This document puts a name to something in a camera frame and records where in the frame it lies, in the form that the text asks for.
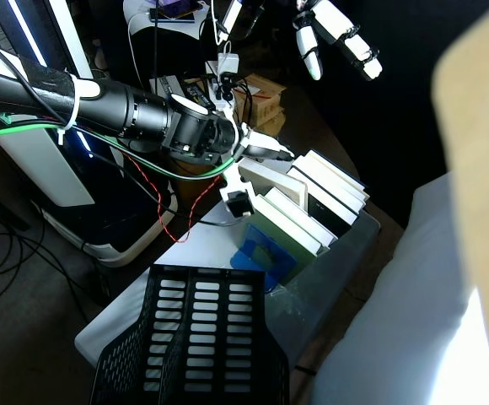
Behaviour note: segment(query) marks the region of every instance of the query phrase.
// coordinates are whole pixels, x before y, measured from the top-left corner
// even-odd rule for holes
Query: black basket
[[[91,405],[289,403],[264,273],[153,266],[138,320],[100,355]]]

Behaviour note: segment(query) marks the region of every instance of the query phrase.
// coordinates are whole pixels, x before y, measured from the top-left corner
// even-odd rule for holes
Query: red wire
[[[157,196],[158,196],[158,199],[159,199],[159,202],[161,203],[162,202],[162,196],[160,196],[160,193],[159,193],[159,189],[149,180],[149,178],[147,177],[147,175],[143,172],[142,168],[140,167],[140,165],[138,163],[136,163],[136,161],[134,159],[132,159],[130,156],[128,156],[127,154],[125,154],[125,156],[134,164],[134,166],[136,166],[136,169],[137,171],[139,171],[142,176],[143,176],[143,179],[145,179],[145,181],[147,183],[149,183],[149,185],[151,185],[151,187],[153,188],[153,190],[155,190],[155,192],[157,193]],[[217,176],[214,178],[214,180],[211,182],[211,184],[205,189],[203,190],[202,194],[200,194],[199,196],[197,196],[196,200],[194,201],[194,203],[192,204],[192,208],[191,208],[191,213],[190,215],[188,216],[188,231],[186,232],[186,237],[183,239],[183,240],[178,240],[176,239],[169,231],[168,231],[168,228],[166,228],[166,224],[164,223],[164,221],[162,220],[162,214],[160,213],[161,211],[161,205],[159,204],[158,208],[157,208],[157,214],[159,215],[159,221],[160,221],[160,224],[162,225],[162,228],[164,229],[164,232],[171,238],[171,240],[174,242],[174,243],[185,243],[188,238],[190,237],[191,235],[191,228],[192,228],[192,216],[194,215],[194,209],[196,209],[196,205],[200,202],[200,200],[203,198],[203,196],[205,196],[209,190],[211,190],[215,184],[217,184],[217,182],[220,180],[220,176]]]

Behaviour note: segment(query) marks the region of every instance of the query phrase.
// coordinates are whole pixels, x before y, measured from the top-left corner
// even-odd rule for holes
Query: white table
[[[220,202],[205,217],[230,221],[231,214]],[[172,245],[157,264],[231,268],[245,224],[230,228],[196,224],[190,239]],[[379,223],[362,213],[352,229],[329,252],[305,268],[286,287],[266,295],[266,324],[293,368],[309,340],[324,320],[364,253],[375,239]],[[76,349],[96,366],[104,347],[139,317],[147,285],[148,269],[92,320],[74,340]]]
[[[202,3],[203,8],[194,12],[194,23],[164,23],[162,21],[159,21],[159,28],[164,30],[182,32],[183,34],[187,34],[192,38],[199,40],[200,24],[209,13],[209,6],[204,2]],[[154,27],[154,23],[152,23],[149,19],[149,16],[146,15],[146,13],[149,12],[150,8],[154,8],[154,5],[150,2],[146,2],[145,0],[123,1],[123,13],[125,14],[125,20],[127,23],[134,15],[140,14],[131,23],[131,35],[136,34],[138,31],[143,30],[144,28]]]

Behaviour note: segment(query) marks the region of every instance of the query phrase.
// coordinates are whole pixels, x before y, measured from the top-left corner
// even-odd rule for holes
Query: cardboard box
[[[258,127],[268,122],[281,111],[280,106],[281,92],[286,88],[276,84],[267,78],[263,78],[255,73],[246,77],[250,92],[252,93],[252,117],[248,124],[251,127]],[[241,120],[247,122],[249,114],[249,103],[246,103],[245,92],[237,89],[234,91],[237,99],[237,112]]]
[[[284,114],[284,109],[282,109],[274,118],[255,128],[255,130],[272,137],[277,137],[280,130],[282,130],[284,122],[286,122],[286,115]]]

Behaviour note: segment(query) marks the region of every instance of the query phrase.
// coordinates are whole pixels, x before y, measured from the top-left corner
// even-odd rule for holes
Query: stack of books
[[[299,156],[288,173],[251,159],[239,162],[239,171],[256,193],[250,223],[295,259],[292,274],[328,251],[369,198],[363,184],[315,151]]]

